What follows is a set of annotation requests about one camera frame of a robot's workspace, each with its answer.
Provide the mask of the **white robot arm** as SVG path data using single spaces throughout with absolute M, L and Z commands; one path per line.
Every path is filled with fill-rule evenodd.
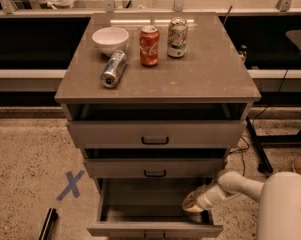
M 190 192 L 182 209 L 199 213 L 240 195 L 259 204 L 257 240 L 301 240 L 301 175 L 297 173 L 275 173 L 262 183 L 222 170 L 215 182 Z

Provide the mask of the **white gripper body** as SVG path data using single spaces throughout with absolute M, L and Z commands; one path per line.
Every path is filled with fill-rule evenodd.
M 228 193 L 217 184 L 203 185 L 198 188 L 198 207 L 211 210 L 216 204 L 224 201 Z

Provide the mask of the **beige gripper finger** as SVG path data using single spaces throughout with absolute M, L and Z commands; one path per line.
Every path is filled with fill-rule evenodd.
M 206 209 L 206 186 L 202 185 L 190 192 L 183 200 L 182 209 L 187 212 L 200 213 Z

